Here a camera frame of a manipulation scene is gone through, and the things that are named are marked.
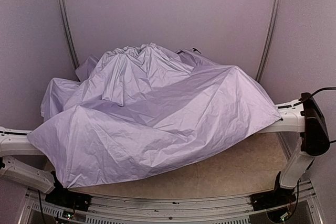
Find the aluminium frame post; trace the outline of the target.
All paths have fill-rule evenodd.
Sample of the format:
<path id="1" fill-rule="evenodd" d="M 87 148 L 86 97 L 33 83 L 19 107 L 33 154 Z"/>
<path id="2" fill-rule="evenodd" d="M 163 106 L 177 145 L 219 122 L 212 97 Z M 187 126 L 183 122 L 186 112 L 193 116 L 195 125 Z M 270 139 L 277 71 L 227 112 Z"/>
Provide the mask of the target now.
<path id="1" fill-rule="evenodd" d="M 268 25 L 268 29 L 266 33 L 266 39 L 265 39 L 260 63 L 258 66 L 257 74 L 255 77 L 258 83 L 261 83 L 262 77 L 266 70 L 266 65 L 267 65 L 267 61 L 269 58 L 269 52 L 271 49 L 272 39 L 274 37 L 274 33 L 276 29 L 276 22 L 277 22 L 278 12 L 280 8 L 280 1 L 281 0 L 273 0 L 273 3 L 272 3 L 271 15 L 270 15 L 270 21 L 269 21 L 269 25 Z"/>
<path id="2" fill-rule="evenodd" d="M 72 33 L 71 33 L 70 23 L 68 20 L 66 2 L 65 0 L 57 0 L 57 1 L 58 1 L 58 7 L 60 11 L 62 27 L 63 27 L 64 34 L 65 34 L 66 44 L 67 44 L 67 47 L 70 53 L 71 63 L 74 69 L 76 70 L 79 67 L 79 60 L 78 60 L 74 40 L 73 40 Z"/>

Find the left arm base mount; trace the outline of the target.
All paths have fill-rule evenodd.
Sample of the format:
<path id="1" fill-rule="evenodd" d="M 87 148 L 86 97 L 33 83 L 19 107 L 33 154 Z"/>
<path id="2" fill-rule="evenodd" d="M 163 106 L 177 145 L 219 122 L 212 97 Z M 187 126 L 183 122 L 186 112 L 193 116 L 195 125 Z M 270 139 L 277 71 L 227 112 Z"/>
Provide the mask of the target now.
<path id="1" fill-rule="evenodd" d="M 88 211 L 91 199 L 88 194 L 76 193 L 64 188 L 55 188 L 45 197 L 48 203 L 80 211 Z"/>

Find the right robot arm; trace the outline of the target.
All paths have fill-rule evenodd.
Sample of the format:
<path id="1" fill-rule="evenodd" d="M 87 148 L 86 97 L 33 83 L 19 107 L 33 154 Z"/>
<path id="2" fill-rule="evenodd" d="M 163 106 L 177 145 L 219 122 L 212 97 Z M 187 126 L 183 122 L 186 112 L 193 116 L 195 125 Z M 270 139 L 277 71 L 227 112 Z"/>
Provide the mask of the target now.
<path id="1" fill-rule="evenodd" d="M 321 88 L 313 93 L 304 92 L 290 102 L 277 104 L 280 120 L 259 131 L 260 133 L 295 132 L 299 134 L 295 150 L 285 168 L 279 173 L 276 185 L 292 190 L 317 156 L 326 153 L 331 145 L 326 121 L 314 96 L 335 87 Z"/>

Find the lavender folding umbrella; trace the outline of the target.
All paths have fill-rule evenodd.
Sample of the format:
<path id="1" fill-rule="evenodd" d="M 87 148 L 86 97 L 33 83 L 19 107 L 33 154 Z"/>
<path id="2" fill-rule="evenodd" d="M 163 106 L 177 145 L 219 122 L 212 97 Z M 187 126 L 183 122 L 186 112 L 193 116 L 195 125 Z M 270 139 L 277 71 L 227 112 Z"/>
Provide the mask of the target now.
<path id="1" fill-rule="evenodd" d="M 237 66 L 156 44 L 89 56 L 77 81 L 53 78 L 30 144 L 65 188 L 114 184 L 214 156 L 281 116 Z"/>

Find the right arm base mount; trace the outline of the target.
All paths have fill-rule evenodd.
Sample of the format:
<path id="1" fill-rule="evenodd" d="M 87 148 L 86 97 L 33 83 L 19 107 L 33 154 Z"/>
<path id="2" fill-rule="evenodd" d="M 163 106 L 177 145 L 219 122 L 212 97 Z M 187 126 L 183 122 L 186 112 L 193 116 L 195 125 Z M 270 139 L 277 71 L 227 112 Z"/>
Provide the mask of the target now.
<path id="1" fill-rule="evenodd" d="M 293 192 L 277 193 L 273 191 L 266 191 L 263 193 L 256 193 L 250 196 L 251 204 L 254 211 L 265 210 L 296 201 L 296 196 Z"/>

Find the front aluminium rail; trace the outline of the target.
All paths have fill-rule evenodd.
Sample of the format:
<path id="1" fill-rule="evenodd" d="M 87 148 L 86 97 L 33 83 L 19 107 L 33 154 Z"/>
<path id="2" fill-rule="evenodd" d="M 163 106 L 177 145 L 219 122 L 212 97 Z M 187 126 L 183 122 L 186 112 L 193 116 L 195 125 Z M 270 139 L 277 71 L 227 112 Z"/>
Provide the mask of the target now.
<path id="1" fill-rule="evenodd" d="M 312 183 L 301 182 L 299 200 L 255 210 L 249 195 L 199 199 L 140 199 L 94 195 L 88 209 L 66 208 L 44 201 L 30 189 L 17 223 L 325 223 Z"/>

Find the right aluminium frame post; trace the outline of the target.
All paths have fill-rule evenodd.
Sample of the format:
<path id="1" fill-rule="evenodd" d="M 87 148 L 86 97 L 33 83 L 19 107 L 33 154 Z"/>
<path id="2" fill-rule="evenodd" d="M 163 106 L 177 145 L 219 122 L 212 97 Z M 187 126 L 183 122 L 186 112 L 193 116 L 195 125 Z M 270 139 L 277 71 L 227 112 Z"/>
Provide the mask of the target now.
<path id="1" fill-rule="evenodd" d="M 268 25 L 268 29 L 266 33 L 266 39 L 265 39 L 260 63 L 258 66 L 257 74 L 255 77 L 258 83 L 261 83 L 262 77 L 266 70 L 266 65 L 267 65 L 267 61 L 269 58 L 269 52 L 271 49 L 272 39 L 274 37 L 274 33 L 276 29 L 276 22 L 277 22 L 278 12 L 280 8 L 280 1 L 281 0 L 273 0 L 273 3 L 272 3 L 271 15 L 270 15 L 270 21 L 269 21 L 269 25 Z"/>

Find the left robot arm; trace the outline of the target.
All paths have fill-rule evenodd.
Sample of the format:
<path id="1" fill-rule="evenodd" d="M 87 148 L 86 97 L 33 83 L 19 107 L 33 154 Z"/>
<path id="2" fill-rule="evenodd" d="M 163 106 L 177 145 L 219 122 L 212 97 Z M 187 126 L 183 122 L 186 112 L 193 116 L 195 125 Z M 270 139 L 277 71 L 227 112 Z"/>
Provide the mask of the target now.
<path id="1" fill-rule="evenodd" d="M 44 154 L 27 139 L 28 130 L 1 127 L 1 178 L 12 180 L 48 194 L 55 189 L 51 172 L 28 163 L 28 158 Z"/>

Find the left aluminium frame post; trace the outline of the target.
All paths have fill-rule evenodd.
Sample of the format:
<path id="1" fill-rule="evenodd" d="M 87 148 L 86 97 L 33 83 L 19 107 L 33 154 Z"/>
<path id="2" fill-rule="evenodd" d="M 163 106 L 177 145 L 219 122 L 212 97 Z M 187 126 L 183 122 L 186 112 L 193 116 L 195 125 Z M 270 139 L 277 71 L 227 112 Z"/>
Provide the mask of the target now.
<path id="1" fill-rule="evenodd" d="M 63 27 L 64 34 L 65 34 L 66 44 L 67 44 L 67 47 L 70 53 L 71 63 L 74 69 L 76 70 L 79 67 L 79 60 L 78 60 L 74 40 L 73 40 L 72 33 L 71 33 L 70 23 L 68 20 L 66 2 L 65 0 L 57 0 L 57 1 L 58 1 L 58 7 L 60 11 L 62 27 Z"/>

